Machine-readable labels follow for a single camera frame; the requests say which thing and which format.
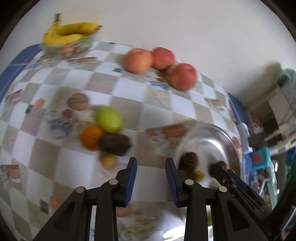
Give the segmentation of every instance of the silver plate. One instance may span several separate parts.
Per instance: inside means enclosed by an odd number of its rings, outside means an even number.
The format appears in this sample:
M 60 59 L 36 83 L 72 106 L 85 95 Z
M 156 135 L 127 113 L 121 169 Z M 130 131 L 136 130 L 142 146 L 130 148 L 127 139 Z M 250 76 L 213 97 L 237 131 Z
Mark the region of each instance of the silver plate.
M 200 184 L 207 188 L 217 188 L 219 183 L 209 175 L 209 167 L 218 161 L 224 161 L 229 169 L 240 176 L 237 150 L 231 138 L 221 128 L 211 124 L 198 124 L 191 129 L 179 143 L 174 154 L 174 163 L 179 167 L 180 158 L 186 152 L 195 152 L 198 164 L 195 171 L 204 172 Z

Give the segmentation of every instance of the orange fruit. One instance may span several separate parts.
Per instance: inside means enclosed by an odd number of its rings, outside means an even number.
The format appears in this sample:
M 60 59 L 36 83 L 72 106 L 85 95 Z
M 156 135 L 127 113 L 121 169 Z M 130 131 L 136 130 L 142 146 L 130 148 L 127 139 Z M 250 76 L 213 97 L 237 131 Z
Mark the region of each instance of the orange fruit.
M 80 134 L 82 146 L 90 151 L 99 151 L 98 141 L 103 135 L 103 130 L 98 126 L 84 128 Z

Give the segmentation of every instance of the red apple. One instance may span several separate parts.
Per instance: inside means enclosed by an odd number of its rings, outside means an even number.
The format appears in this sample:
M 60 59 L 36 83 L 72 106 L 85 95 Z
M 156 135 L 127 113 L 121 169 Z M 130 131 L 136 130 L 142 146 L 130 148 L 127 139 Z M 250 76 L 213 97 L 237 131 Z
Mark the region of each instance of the red apple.
M 196 84 L 195 68 L 190 64 L 178 64 L 170 73 L 170 84 L 177 90 L 186 91 Z
M 157 70 L 166 70 L 175 62 L 174 54 L 165 48 L 158 47 L 152 51 L 154 57 L 153 68 Z
M 144 49 L 133 49 L 123 59 L 123 67 L 133 74 L 143 74 L 153 65 L 153 55 Z

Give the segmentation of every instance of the banana bunch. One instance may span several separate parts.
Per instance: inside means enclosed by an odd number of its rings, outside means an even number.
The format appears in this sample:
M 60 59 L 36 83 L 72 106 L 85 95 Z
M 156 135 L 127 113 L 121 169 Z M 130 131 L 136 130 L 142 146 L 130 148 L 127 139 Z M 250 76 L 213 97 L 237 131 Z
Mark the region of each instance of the banana bunch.
M 63 46 L 72 44 L 89 35 L 92 35 L 101 26 L 97 23 L 73 23 L 64 26 L 59 25 L 59 14 L 55 15 L 55 21 L 43 36 L 46 46 Z

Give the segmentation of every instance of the teal object with red square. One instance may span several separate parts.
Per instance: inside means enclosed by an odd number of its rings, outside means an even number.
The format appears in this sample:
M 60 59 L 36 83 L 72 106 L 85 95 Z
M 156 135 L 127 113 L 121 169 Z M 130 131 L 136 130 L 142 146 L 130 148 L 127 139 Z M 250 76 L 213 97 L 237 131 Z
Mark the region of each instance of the teal object with red square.
M 255 170 L 264 169 L 270 166 L 271 157 L 267 147 L 263 147 L 252 153 L 253 157 L 253 168 Z

